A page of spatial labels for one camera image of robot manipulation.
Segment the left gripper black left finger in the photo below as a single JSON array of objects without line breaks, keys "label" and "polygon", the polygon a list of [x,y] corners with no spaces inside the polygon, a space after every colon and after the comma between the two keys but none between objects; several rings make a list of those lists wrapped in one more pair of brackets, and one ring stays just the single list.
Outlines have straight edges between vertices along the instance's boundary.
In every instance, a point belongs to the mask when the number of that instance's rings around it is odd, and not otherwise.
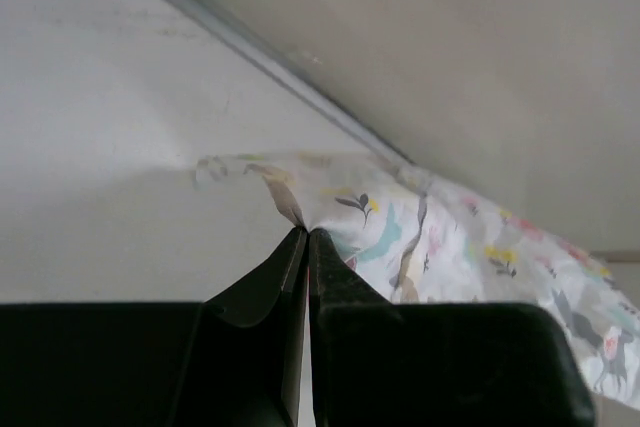
[{"label": "left gripper black left finger", "polygon": [[5,426],[294,426],[306,233],[207,301],[1,308]]}]

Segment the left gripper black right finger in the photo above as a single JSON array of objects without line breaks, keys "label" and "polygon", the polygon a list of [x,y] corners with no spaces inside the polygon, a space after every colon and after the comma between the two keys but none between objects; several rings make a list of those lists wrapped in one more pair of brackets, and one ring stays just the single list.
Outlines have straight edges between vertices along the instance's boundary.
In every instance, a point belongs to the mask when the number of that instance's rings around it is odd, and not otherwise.
[{"label": "left gripper black right finger", "polygon": [[309,237],[313,411],[320,426],[591,426],[565,335],[525,303],[394,304]]}]

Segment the floral animal print napkin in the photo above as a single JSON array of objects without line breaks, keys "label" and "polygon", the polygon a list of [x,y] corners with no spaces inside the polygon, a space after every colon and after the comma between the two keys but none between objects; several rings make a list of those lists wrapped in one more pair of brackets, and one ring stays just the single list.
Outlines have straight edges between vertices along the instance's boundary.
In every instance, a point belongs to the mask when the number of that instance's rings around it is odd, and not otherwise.
[{"label": "floral animal print napkin", "polygon": [[254,174],[291,223],[395,303],[527,302],[562,325],[588,387],[639,405],[639,311],[587,252],[417,167],[369,154],[208,156],[199,183]]}]

